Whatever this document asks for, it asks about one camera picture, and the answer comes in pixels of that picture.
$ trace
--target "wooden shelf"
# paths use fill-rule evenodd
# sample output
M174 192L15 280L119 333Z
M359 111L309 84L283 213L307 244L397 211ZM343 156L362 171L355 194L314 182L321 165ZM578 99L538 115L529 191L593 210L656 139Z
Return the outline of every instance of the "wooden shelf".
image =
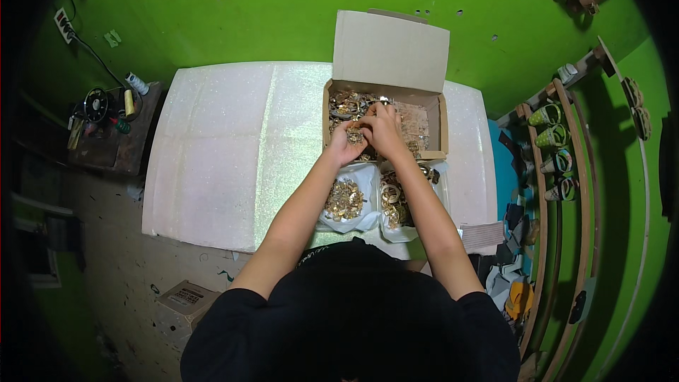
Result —
M528 104L521 104L516 107L516 112L520 117L523 117L528 121L533 112L530 110ZM545 282L545 264L547 262L547 200L545 199L545 193L547 192L547 183L545 182L545 175L540 172L540 166L542 165L542 151L535 144L535 139L538 137L538 132L535 127L528 126L528 134L530 135L530 144L533 149L533 156L535 162L535 174L538 181L538 202L540 204L540 255L538 258L538 274L535 280L535 290L533 296L533 304L530 309L530 314L528 315L528 322L526 323L526 328L523 330L523 338L520 346L520 353L522 360L525 358L526 350L528 349L528 343L530 342L530 336L533 333L533 328L535 327L535 320L538 316L538 308L540 306L540 298L542 296L542 285Z
M577 296L582 292L585 285L585 278L587 276L587 261L590 258L590 188L587 178L587 168L585 166L585 154L582 148L578 126L571 109L571 103L568 100L568 95L565 92L564 85L559 79L552 81L556 88L556 96L561 101L562 109L564 111L566 123L568 123L568 131L571 133L571 140L573 142L573 153L575 154L575 166L578 169L578 181L580 191L580 209L581 209L581 239L580 239L580 259L578 263L578 275L575 282L575 292L573 293L573 301L568 316L568 321L565 323L564 332L561 335L556 352L549 363L549 367L542 377L544 381L551 380L554 372L557 370L561 358L564 355L565 346L570 339L570 334L573 331L575 324L570 323L570 314L573 312L573 307L576 303Z

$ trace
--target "wooden table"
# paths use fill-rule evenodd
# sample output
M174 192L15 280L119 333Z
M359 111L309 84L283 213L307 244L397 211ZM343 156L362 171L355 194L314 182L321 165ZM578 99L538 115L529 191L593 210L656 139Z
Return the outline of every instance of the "wooden table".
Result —
M139 115L130 122L131 131L123 134L112 124L106 126L103 139L80 136L78 145L69 151L69 164L115 174L138 175L145 172L151 142L156 131L159 111L164 99L161 82L149 83L149 92L142 96L143 106ZM118 90L112 93L117 97Z

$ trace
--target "power cord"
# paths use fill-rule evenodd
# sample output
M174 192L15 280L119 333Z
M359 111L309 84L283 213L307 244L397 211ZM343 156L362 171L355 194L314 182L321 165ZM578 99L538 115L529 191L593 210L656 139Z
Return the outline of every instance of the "power cord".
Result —
M64 26L66 25L66 22L67 22L67 21L64 20L64 21L62 21L62 22L60 23L60 24L62 25L62 27L64 27ZM94 58L95 58L97 61L99 61L99 64L101 64L101 66L103 66L104 69L106 69L106 72L108 72L109 75L110 75L111 77L113 77L113 79L120 85L120 87L123 87L123 88L125 87L125 85L123 84L123 82L120 81L120 79L117 78L117 77L115 76L115 74L113 73L113 71L111 71L111 70L109 69L109 67L104 63L104 61L99 57L99 55L97 55L97 52L95 52L94 49L93 49L91 46L89 46L89 45L87 44L87 42L85 42L85 40L81 39L80 36L78 36L78 34L75 32L75 30L73 30L72 28L71 28L71 29L68 29L68 32L67 32L67 34L66 34L66 37L67 37L67 38L72 38L72 39L74 39L75 41L77 41L78 43L80 43L85 49L87 49L87 51L88 51L89 53L92 54L92 56L94 56Z
M73 6L73 18L69 19L68 22L72 22L75 19L75 14L77 13L77 9L75 8L75 2L73 0L71 1L71 5Z

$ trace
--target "electrical outlet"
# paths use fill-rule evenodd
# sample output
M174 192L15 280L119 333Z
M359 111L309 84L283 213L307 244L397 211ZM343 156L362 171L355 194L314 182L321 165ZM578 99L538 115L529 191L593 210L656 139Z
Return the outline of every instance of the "electrical outlet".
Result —
M69 36L69 33L73 31L73 26L69 22L69 18L66 15L66 11L64 11L63 8L59 9L54 14L54 23L56 24L56 27L59 29L59 32L61 33L61 36L64 38L66 44L67 45L70 44L71 40L73 40L73 35Z

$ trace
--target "cardboard box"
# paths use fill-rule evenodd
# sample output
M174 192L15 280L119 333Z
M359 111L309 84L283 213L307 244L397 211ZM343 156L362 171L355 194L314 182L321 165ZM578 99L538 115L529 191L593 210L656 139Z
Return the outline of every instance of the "cardboard box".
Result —
M156 299L156 326L183 349L196 325L221 293L183 281Z
M371 9L338 11L333 78L323 89L323 144L330 143L330 94L352 90L375 93L427 110L429 150L422 159L445 159L448 117L446 80L450 32L425 19Z

